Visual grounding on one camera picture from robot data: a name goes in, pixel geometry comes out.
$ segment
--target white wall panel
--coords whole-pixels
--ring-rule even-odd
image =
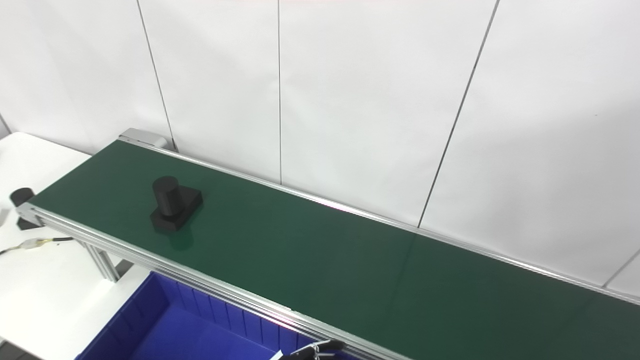
[[[417,225],[494,3],[282,0],[283,183]]]
[[[181,153],[280,180],[277,0],[141,0]]]
[[[13,131],[86,152],[128,127],[170,137],[135,1],[2,1],[0,48]]]
[[[638,13],[501,1],[422,227],[603,284],[640,247]]]

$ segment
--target green conveyor belt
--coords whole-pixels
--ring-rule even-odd
[[[165,175],[204,196],[173,234]],[[31,203],[416,360],[640,359],[638,306],[129,143]]]

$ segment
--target cable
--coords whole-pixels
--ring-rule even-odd
[[[47,239],[42,239],[42,238],[33,238],[33,239],[28,239],[28,240],[24,240],[22,243],[20,243],[20,245],[16,245],[13,247],[8,247],[7,249],[4,250],[0,250],[0,255],[4,254],[5,252],[11,251],[11,250],[16,250],[16,249],[33,249],[35,247],[41,247],[42,245],[55,241],[55,242],[59,242],[59,241],[69,241],[69,240],[73,240],[73,238],[47,238]]]

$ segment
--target black plastic part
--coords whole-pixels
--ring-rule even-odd
[[[322,341],[317,343],[318,345],[318,350],[320,351],[327,351],[327,350],[342,350],[344,348],[344,342],[340,341],[340,340],[329,340],[329,341]]]
[[[9,199],[11,199],[11,202],[17,208],[18,206],[29,201],[29,199],[34,196],[35,194],[33,193],[33,190],[31,188],[19,188],[18,190],[12,192],[11,195],[9,195]],[[18,228],[20,230],[29,230],[35,229],[36,227],[42,227],[40,225],[36,225],[32,222],[24,220],[23,218],[18,218],[16,225],[18,225]]]
[[[153,188],[162,215],[172,217],[182,213],[185,206],[180,195],[178,179],[173,176],[159,177],[154,181]]]
[[[151,213],[151,222],[161,229],[178,231],[202,204],[200,190],[181,186],[172,176],[160,177],[153,188],[158,207]]]
[[[24,220],[23,218],[18,218],[18,221],[15,224],[18,225],[20,230],[29,230],[29,229],[35,229],[37,227],[42,227],[30,221]]]
[[[34,196],[35,194],[33,193],[33,190],[31,188],[19,188],[18,190],[12,192],[11,195],[9,195],[9,199],[11,199],[11,202],[17,208],[18,206],[29,201],[29,199]]]
[[[313,348],[303,348],[292,352],[291,355],[285,355],[280,360],[314,360],[316,351]]]

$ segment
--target blue storage crate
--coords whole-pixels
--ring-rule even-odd
[[[76,359],[269,360],[311,342],[152,272]]]

